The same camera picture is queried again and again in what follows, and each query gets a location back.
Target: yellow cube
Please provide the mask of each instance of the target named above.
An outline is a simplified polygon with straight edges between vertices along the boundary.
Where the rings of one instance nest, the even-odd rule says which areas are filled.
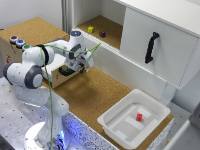
[[[89,28],[88,28],[88,32],[89,32],[89,33],[93,33],[93,32],[94,32],[94,27],[89,26]]]

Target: cabinet handle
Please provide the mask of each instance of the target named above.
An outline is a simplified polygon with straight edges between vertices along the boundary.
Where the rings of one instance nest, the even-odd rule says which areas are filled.
[[[145,57],[145,63],[148,64],[149,62],[151,62],[153,60],[153,57],[151,57],[151,53],[153,50],[153,46],[154,46],[154,40],[157,39],[160,35],[156,32],[153,33],[153,36],[151,37],[150,41],[149,41],[149,45],[148,45],[148,49],[147,49],[147,54]]]

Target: white tray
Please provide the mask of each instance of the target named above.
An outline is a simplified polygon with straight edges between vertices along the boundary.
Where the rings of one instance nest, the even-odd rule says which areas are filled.
[[[143,114],[141,122],[137,114]],[[140,90],[133,90],[98,118],[105,133],[126,149],[136,149],[169,115],[170,109]]]

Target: white robotic arm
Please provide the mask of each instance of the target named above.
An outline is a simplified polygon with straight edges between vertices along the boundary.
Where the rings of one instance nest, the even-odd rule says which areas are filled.
[[[84,51],[86,51],[86,47],[81,32],[73,31],[70,34],[69,42],[58,39],[44,45],[29,48],[22,55],[22,63],[9,63],[4,67],[4,77],[15,86],[15,95],[18,100],[34,106],[45,106],[48,109],[45,116],[45,124],[34,138],[37,141],[35,143],[38,146],[38,150],[39,148],[41,150],[49,149],[52,122],[49,89],[40,87],[43,81],[41,70],[41,67],[43,67],[42,55],[45,65],[53,62],[55,53],[64,56],[66,58],[64,63],[68,66],[68,69],[64,71],[60,68],[60,72],[68,76],[75,71],[82,72],[86,62],[88,63],[88,68],[94,65],[91,52]],[[62,116],[68,113],[69,105],[53,92],[52,97],[54,98],[54,128],[52,133],[54,149],[64,150],[66,149],[65,138],[59,140],[58,138],[63,131]]]

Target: cable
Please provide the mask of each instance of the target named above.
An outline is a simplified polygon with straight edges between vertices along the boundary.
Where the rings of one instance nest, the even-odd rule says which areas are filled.
[[[58,48],[60,50],[63,50],[63,51],[67,51],[67,52],[70,52],[70,53],[86,53],[86,52],[89,52],[89,51],[92,51],[92,54],[90,55],[90,57],[87,59],[86,63],[85,63],[85,67],[86,65],[88,64],[90,58],[92,57],[92,55],[94,54],[94,52],[97,50],[97,48],[100,46],[101,43],[99,43],[97,46],[95,46],[94,48],[90,49],[90,50],[87,50],[87,51],[83,51],[83,52],[72,52],[72,51],[68,51],[68,50],[65,50],[65,49],[62,49],[62,48],[59,48],[59,47],[56,47],[56,46],[52,46],[52,45],[45,45],[45,47],[49,46],[49,47],[54,47],[54,48]],[[47,74],[47,78],[48,78],[48,84],[49,84],[49,91],[50,91],[50,100],[51,100],[51,119],[52,119],[52,123],[51,123],[51,142],[50,142],[50,150],[52,149],[52,142],[53,142],[53,100],[52,100],[52,92],[51,92],[51,83],[50,83],[50,79],[49,79],[49,75],[47,73],[47,68],[46,68],[46,65],[45,65],[45,60],[44,60],[44,56],[43,56],[43,53],[42,53],[42,48],[40,48],[40,53],[41,53],[41,57],[42,57],[42,61],[43,61],[43,64],[44,64],[44,68],[45,68],[45,72]]]

